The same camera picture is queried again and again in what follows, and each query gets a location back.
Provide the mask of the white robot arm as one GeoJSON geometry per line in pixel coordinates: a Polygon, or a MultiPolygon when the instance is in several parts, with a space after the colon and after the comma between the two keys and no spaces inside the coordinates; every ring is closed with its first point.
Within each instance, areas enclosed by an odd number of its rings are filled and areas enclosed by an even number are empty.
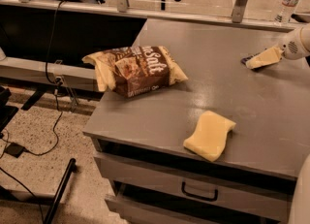
{"type": "MultiPolygon", "coordinates": [[[[275,46],[243,58],[250,70],[278,63],[281,58],[297,60],[310,56],[310,24],[285,34],[275,46]]],[[[294,189],[287,224],[310,224],[310,154],[304,160],[294,189]]]]}

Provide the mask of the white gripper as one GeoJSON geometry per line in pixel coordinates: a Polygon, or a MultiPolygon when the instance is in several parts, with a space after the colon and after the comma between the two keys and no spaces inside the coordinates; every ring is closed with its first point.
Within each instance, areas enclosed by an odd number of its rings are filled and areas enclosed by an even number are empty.
{"type": "Polygon", "coordinates": [[[286,59],[297,60],[310,55],[310,23],[298,27],[287,33],[278,43],[279,47],[274,46],[251,57],[245,62],[248,69],[257,69],[263,66],[278,63],[282,53],[286,59]]]}

